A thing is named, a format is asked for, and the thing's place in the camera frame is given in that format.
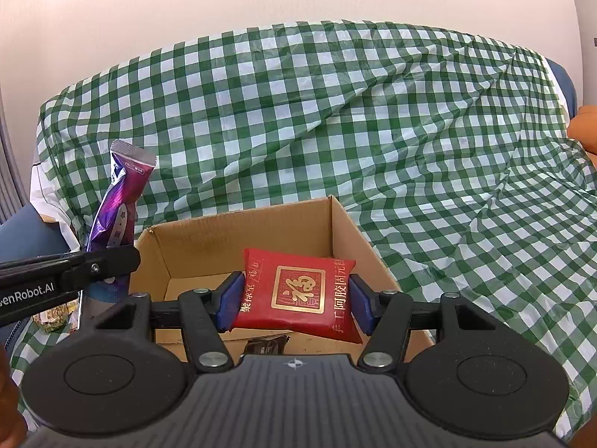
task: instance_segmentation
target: purple snack wrapper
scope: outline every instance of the purple snack wrapper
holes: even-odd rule
[[[93,221],[87,251],[133,243],[137,199],[156,166],[153,153],[121,140],[110,146],[110,161],[112,182]],[[128,295],[128,282],[129,275],[97,281],[85,290],[85,296],[103,302],[106,306],[99,310],[105,309]],[[94,315],[86,310],[98,309],[84,306],[83,313],[88,317]]]

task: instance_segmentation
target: orange object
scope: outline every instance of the orange object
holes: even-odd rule
[[[579,140],[583,148],[597,155],[597,106],[583,106],[570,121],[568,138]]]
[[[4,348],[0,346],[0,448],[16,448],[25,440],[27,424],[17,410],[19,390],[10,378]]]
[[[234,327],[289,329],[361,343],[348,296],[354,261],[245,249],[245,268]]]

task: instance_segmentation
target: box flap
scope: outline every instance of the box flap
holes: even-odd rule
[[[148,292],[152,301],[161,302],[165,298],[170,275],[163,262],[153,230],[145,229],[135,246],[141,253],[141,264],[131,274],[129,293]]]
[[[332,254],[329,199],[274,205],[159,224],[151,229],[171,278],[244,269],[246,247]]]
[[[331,198],[331,209],[334,257],[358,258],[352,272],[358,274],[375,292],[399,289],[386,264],[375,254],[336,197]]]

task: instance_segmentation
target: green and white plaid cloth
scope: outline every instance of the green and white plaid cloth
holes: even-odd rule
[[[38,151],[82,240],[115,139],[158,156],[137,233],[335,195],[416,300],[460,291],[563,365],[556,434],[568,438],[597,398],[597,172],[566,117],[531,50],[294,23],[179,43],[74,84],[42,106]]]

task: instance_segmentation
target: gray curtain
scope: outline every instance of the gray curtain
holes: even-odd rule
[[[0,224],[28,202],[8,140],[0,92]]]

